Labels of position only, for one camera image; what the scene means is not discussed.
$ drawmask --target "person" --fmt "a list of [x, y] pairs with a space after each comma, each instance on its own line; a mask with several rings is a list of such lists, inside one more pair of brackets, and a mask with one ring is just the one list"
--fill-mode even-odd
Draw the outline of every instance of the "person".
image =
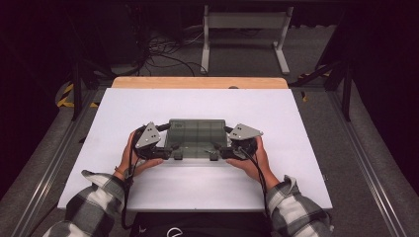
[[[113, 175], [96, 174], [89, 171], [82, 171], [82, 175], [92, 182], [92, 186], [79, 192], [67, 204], [65, 219], [52, 225], [43, 236], [108, 236], [111, 232], [115, 217], [124, 207], [124, 170], [129, 165], [129, 150], [133, 133], [129, 136], [127, 145], [123, 152], [121, 164], [116, 167]], [[269, 213], [271, 214], [272, 226], [264, 233], [256, 233], [249, 230], [234, 230], [239, 228], [236, 225], [227, 228], [225, 224], [222, 228], [208, 228], [208, 226], [198, 224], [199, 218], [193, 216], [194, 221], [184, 222], [183, 227], [179, 225], [165, 225], [163, 227], [147, 226], [139, 232], [139, 236], [331, 236], [332, 228], [330, 216], [320, 206], [308, 197], [304, 197], [298, 190], [296, 179], [285, 176], [280, 180], [273, 174], [269, 166], [267, 152], [263, 146], [260, 136], [256, 137], [258, 149], [255, 157], [259, 167], [265, 177]], [[132, 152], [132, 164], [138, 159]], [[145, 170], [157, 166], [163, 162], [162, 159], [152, 159], [144, 161], [135, 169], [134, 175], [138, 176]], [[259, 173], [255, 165], [250, 160], [240, 161], [226, 159], [226, 162], [236, 168], [243, 170], [250, 178], [256, 182], [261, 182]], [[250, 219], [243, 222], [257, 223], [257, 220]], [[185, 223], [196, 225], [197, 228], [186, 228]]]

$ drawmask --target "dark floor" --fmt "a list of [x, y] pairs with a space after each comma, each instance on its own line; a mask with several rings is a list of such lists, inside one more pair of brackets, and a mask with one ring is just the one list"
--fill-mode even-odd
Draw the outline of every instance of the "dark floor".
[[[271, 47], [275, 32], [262, 31], [253, 37], [234, 31], [215, 32], [211, 35], [209, 76], [284, 77], [289, 83], [293, 82], [298, 75], [313, 70], [333, 30], [333, 27], [290, 29], [284, 48], [291, 70], [291, 74], [287, 76], [282, 75]], [[196, 41], [170, 56], [199, 64], [201, 53], [202, 43]], [[159, 66], [178, 63], [158, 55], [153, 56], [153, 61], [149, 62]], [[200, 75], [200, 67], [190, 65], [195, 74]], [[148, 65], [140, 70], [139, 75], [192, 76], [190, 69], [184, 65], [173, 67]], [[336, 109], [338, 106], [336, 99], [340, 97], [341, 89], [336, 92], [325, 92], [321, 87], [322, 81], [323, 79], [319, 78], [302, 89], [293, 88], [293, 94], [320, 170], [326, 177], [326, 187], [334, 206], [330, 210], [335, 226], [334, 235], [417, 236], [419, 198], [401, 175], [378, 135], [356, 87], [353, 87], [351, 100], [352, 121], [345, 122]], [[93, 101], [100, 102], [109, 85], [109, 82], [104, 82], [99, 90], [85, 92], [84, 95], [88, 97], [94, 94]], [[302, 100], [301, 91], [305, 92], [307, 102]], [[53, 177], [53, 184], [46, 187], [46, 196], [40, 198], [41, 203], [37, 205], [39, 209], [30, 208], [26, 211], [33, 194], [37, 191], [38, 182], [57, 153], [62, 138], [67, 129], [74, 124], [70, 121], [72, 109], [60, 108], [60, 113], [33, 157], [1, 200], [1, 236], [12, 236], [13, 233], [14, 236], [26, 235], [18, 233], [22, 229], [25, 229], [24, 233], [29, 233], [34, 224], [58, 201], [66, 178], [82, 147], [79, 141], [87, 135], [96, 111], [97, 108], [87, 108], [84, 116], [79, 118], [78, 126], [64, 154], [65, 159]], [[348, 127], [357, 134], [355, 143]], [[361, 151], [356, 142], [361, 144]], [[366, 172], [366, 163], [360, 159], [363, 152], [368, 157], [367, 166], [371, 164], [373, 172]], [[29, 216], [33, 219], [21, 219], [23, 214], [28, 212], [31, 212]], [[42, 236], [50, 225], [63, 218], [63, 214], [63, 210], [55, 208], [47, 215], [33, 236]], [[132, 213], [128, 215], [128, 222], [131, 218]], [[121, 228], [120, 220], [117, 219], [111, 236], [124, 235], [127, 236], [127, 232]]]

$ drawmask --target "left hand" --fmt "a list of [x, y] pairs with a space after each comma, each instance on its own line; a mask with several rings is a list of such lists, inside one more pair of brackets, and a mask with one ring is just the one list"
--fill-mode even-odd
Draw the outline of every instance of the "left hand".
[[[128, 167], [129, 167], [129, 150], [130, 150], [130, 145], [131, 145], [131, 142], [132, 142], [133, 135], [134, 135], [134, 132], [132, 132], [129, 135], [129, 139], [128, 139], [128, 142], [126, 144], [126, 148], [124, 149], [124, 152], [123, 152], [123, 158], [121, 160], [121, 164], [118, 167], [118, 169], [122, 172], [125, 171], [126, 169], [128, 169]], [[138, 160], [138, 157], [136, 156], [135, 152], [132, 151], [131, 164], [135, 165], [137, 160]], [[141, 174], [144, 170], [146, 170], [148, 168], [151, 168], [151, 167], [154, 167], [154, 166], [157, 166], [161, 163], [163, 163], [163, 159], [146, 160], [141, 165], [136, 167], [133, 175], [137, 176], [137, 175]], [[125, 177], [117, 171], [114, 173], [114, 176], [119, 178], [122, 181], [125, 180]]]

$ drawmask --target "shirt sleeve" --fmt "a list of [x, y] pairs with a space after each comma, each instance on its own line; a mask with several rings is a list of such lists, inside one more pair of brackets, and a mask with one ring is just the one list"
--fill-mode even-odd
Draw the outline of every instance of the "shirt sleeve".
[[329, 214], [298, 189], [295, 178], [283, 182], [267, 194], [273, 231], [278, 236], [331, 236]]
[[57, 222], [43, 236], [108, 236], [114, 227], [115, 214], [124, 207], [124, 183], [109, 174], [82, 171], [92, 182], [67, 204], [65, 219]]

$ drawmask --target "metal bar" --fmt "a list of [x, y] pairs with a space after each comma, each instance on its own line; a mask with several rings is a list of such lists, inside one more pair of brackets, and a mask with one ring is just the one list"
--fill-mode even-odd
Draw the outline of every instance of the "metal bar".
[[18, 224], [16, 225], [15, 230], [13, 231], [12, 236], [27, 236], [30, 228], [32, 227], [33, 221], [37, 216], [43, 201], [46, 198], [46, 195], [49, 192], [49, 189], [56, 177], [56, 174], [61, 167], [61, 164], [67, 154], [68, 148], [70, 146], [70, 142], [77, 131], [81, 121], [83, 120], [86, 112], [89, 110], [89, 105], [93, 101], [95, 96], [95, 91], [88, 91], [87, 95], [85, 96], [85, 105], [83, 110], [81, 111], [80, 116], [77, 120], [73, 121], [68, 128], [66, 129], [64, 136], [58, 146], [58, 149], [54, 153], [52, 160], [49, 166], [45, 170], [45, 174], [41, 178], [38, 186], [31, 198], [28, 206], [26, 207], [21, 219], [19, 220]]
[[370, 159], [365, 152], [361, 141], [358, 138], [357, 132], [353, 128], [352, 124], [346, 121], [344, 115], [340, 110], [339, 97], [334, 92], [328, 93], [329, 99], [333, 105], [333, 108], [338, 115], [342, 125], [347, 132], [349, 138], [351, 139], [353, 148], [357, 154], [357, 162], [360, 165], [361, 171], [363, 172], [364, 178], [367, 181], [367, 184], [370, 187], [371, 193], [373, 194], [374, 199], [376, 200], [377, 206], [381, 212], [381, 215], [385, 221], [385, 224], [388, 227], [391, 236], [407, 236], [404, 232], [403, 227], [394, 212], [393, 207], [385, 193], [384, 188], [382, 187], [376, 172], [373, 166], [370, 163]]

